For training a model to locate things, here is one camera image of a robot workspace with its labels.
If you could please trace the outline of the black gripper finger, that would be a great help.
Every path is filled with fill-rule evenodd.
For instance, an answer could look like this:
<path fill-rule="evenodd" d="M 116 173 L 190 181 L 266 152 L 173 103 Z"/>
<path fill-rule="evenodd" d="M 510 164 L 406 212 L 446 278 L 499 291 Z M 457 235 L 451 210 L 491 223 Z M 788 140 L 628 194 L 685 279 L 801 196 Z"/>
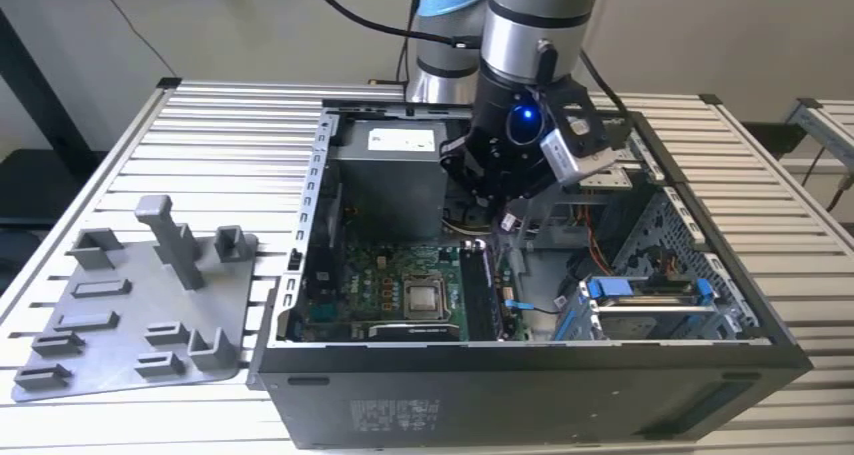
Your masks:
<path fill-rule="evenodd" d="M 553 175 L 507 175 L 502 180 L 501 227 L 518 228 L 533 212 L 533 202 L 555 183 Z"/>
<path fill-rule="evenodd" d="M 441 166 L 483 210 L 483 220 L 497 224 L 506 205 L 502 147 L 486 131 L 469 131 L 441 144 Z"/>

